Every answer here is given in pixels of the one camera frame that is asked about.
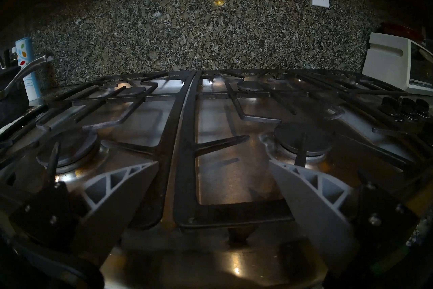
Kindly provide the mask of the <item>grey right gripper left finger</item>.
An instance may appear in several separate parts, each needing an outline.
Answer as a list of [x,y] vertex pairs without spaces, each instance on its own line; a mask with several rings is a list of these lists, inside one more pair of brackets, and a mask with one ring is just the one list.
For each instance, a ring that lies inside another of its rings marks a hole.
[[49,248],[87,255],[101,266],[158,173],[156,161],[97,175],[69,192],[53,182],[9,216],[12,227]]

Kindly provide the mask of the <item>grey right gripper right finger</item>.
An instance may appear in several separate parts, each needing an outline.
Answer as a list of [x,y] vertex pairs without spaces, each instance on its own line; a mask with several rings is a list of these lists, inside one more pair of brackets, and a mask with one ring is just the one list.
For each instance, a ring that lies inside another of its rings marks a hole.
[[333,276],[378,276],[400,262],[420,221],[378,184],[360,175],[351,187],[334,176],[270,160],[269,169],[295,221]]

